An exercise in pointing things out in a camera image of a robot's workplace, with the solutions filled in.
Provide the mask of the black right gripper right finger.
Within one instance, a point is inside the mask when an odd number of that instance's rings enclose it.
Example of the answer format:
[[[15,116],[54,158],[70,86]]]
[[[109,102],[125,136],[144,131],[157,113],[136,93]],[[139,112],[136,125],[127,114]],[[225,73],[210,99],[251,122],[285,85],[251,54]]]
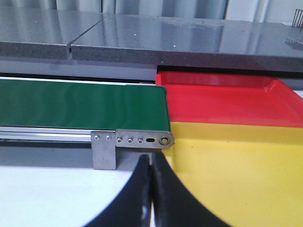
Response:
[[[161,152],[151,156],[152,198],[157,227],[227,227],[176,176]]]

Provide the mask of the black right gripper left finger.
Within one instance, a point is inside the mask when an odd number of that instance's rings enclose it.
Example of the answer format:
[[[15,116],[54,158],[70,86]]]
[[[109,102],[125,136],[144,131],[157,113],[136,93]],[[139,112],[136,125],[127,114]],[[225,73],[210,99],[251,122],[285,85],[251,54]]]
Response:
[[[151,171],[148,155],[141,155],[123,189],[87,227],[148,227],[151,220]]]

